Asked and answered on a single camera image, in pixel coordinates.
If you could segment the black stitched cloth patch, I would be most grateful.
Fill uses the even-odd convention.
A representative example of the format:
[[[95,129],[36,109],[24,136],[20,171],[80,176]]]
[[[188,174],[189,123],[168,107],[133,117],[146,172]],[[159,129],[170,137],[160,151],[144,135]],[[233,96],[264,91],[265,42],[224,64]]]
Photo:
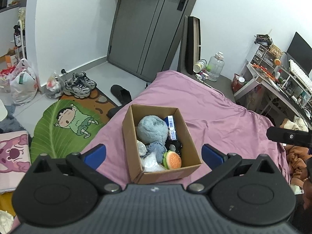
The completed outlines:
[[[183,148],[183,145],[179,140],[166,140],[165,147],[168,151],[173,151],[177,153],[179,156],[181,156],[181,149]]]

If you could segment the hamburger plush toy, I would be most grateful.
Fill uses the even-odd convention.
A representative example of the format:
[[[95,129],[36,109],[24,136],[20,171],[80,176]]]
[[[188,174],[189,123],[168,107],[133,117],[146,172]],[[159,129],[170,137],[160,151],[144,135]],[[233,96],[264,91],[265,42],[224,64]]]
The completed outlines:
[[[167,170],[179,169],[182,165],[181,157],[173,151],[165,152],[162,164]]]

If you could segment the clear bag of stuffing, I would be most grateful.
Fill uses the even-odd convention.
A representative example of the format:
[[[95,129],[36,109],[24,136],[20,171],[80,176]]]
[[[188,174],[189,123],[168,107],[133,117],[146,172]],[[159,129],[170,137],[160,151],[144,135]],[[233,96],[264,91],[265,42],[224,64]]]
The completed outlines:
[[[155,153],[151,153],[147,157],[141,158],[141,165],[145,173],[166,171],[166,169],[157,162]]]

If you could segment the blue tissue pack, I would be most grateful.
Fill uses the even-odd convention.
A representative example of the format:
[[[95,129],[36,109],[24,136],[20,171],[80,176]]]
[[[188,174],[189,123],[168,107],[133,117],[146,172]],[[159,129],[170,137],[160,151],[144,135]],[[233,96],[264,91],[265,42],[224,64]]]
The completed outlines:
[[[164,119],[165,123],[168,126],[168,139],[171,141],[177,140],[177,133],[175,128],[175,120],[173,115],[169,115]]]

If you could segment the white soft wad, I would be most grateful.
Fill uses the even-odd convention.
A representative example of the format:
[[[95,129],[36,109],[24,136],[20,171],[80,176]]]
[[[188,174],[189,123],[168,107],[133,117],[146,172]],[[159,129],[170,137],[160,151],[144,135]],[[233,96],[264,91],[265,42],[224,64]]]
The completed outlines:
[[[146,155],[147,153],[146,145],[139,140],[137,140],[137,149],[138,149],[140,157],[143,157]]]

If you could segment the white desk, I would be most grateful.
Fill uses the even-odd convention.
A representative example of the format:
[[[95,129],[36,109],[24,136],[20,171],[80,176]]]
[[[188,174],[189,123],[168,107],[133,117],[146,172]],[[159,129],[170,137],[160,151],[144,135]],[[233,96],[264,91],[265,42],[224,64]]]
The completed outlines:
[[[311,120],[307,118],[302,108],[300,108],[292,99],[290,99],[281,89],[277,90],[277,87],[274,87],[271,83],[269,83],[269,80],[265,79],[265,77],[261,75],[260,72],[258,72],[255,68],[253,68],[250,63],[247,63],[245,67],[252,75],[252,78],[246,85],[244,85],[234,94],[235,100],[239,100],[248,92],[252,91],[256,86],[261,85],[272,94],[274,94],[276,97],[278,97],[282,102],[284,102],[284,104],[288,106],[288,108],[291,109],[291,111],[295,113],[295,115],[301,117],[305,121],[309,129],[311,129]]]

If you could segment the brown patterned doormat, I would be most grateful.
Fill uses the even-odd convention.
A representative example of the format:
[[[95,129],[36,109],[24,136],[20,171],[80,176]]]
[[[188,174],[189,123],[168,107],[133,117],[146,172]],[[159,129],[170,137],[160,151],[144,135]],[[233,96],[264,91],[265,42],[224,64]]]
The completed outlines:
[[[110,109],[117,107],[117,104],[114,103],[108,96],[106,96],[98,88],[95,88],[91,91],[90,95],[84,99],[77,99],[74,96],[63,95],[59,98],[60,100],[72,100],[77,102],[83,108],[87,108],[92,112],[100,116],[100,120],[107,124],[110,118],[107,117],[107,113]]]

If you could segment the white keyboard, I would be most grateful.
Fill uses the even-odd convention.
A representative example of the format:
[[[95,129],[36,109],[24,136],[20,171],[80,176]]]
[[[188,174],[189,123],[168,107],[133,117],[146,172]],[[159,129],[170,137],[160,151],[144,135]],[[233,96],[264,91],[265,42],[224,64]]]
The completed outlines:
[[[307,90],[312,91],[312,81],[309,79],[308,75],[300,68],[299,65],[295,63],[292,59],[289,59],[289,70],[296,76],[296,78],[305,86]]]

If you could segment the black slipper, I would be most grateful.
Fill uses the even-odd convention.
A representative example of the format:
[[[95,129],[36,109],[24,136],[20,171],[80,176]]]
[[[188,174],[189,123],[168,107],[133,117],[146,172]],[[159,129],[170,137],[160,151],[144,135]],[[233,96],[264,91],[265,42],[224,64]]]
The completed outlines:
[[[112,85],[111,93],[122,105],[126,105],[132,101],[130,92],[120,85]]]

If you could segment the white plastic bag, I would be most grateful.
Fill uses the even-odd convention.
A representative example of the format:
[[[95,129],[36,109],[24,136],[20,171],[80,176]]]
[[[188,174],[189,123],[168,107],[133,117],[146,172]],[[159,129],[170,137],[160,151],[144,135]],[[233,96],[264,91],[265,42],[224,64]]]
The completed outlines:
[[[50,99],[57,99],[63,95],[64,81],[56,73],[52,73],[46,83],[45,94]]]

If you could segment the white drawer organizer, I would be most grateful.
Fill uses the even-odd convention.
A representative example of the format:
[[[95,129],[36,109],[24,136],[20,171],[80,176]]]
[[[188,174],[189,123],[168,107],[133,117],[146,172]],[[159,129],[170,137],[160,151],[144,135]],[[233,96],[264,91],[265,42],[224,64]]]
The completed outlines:
[[[264,46],[254,43],[250,49],[250,53],[251,64],[263,66],[268,70],[276,67],[274,64],[275,56]]]

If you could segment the black monitor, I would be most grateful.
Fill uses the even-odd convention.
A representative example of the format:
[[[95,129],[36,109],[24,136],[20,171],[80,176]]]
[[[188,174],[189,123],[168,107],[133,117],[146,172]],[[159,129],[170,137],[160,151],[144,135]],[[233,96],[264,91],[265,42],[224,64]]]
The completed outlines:
[[[311,72],[312,48],[301,37],[298,32],[295,32],[293,39],[288,47],[287,54],[293,59],[302,70],[309,75]]]

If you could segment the large clear water jug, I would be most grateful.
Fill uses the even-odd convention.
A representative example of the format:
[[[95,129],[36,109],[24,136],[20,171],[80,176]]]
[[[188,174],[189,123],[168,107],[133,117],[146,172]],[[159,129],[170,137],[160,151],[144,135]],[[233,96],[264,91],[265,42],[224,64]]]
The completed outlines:
[[[222,52],[217,52],[214,56],[210,57],[207,64],[206,71],[210,81],[217,81],[220,73],[224,67],[224,55]]]

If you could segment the tipped paper cup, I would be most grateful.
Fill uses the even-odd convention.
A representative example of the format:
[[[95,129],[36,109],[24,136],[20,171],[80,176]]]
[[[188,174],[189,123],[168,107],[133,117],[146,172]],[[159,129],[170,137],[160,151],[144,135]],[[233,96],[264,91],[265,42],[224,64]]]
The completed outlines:
[[[198,60],[193,66],[193,72],[198,74],[204,71],[207,67],[207,61],[205,59]]]

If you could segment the grey door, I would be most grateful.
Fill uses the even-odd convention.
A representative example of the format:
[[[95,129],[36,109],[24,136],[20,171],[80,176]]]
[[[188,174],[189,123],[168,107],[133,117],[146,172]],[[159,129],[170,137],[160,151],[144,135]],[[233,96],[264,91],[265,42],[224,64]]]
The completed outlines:
[[[196,0],[118,0],[109,63],[152,82],[168,70]]]

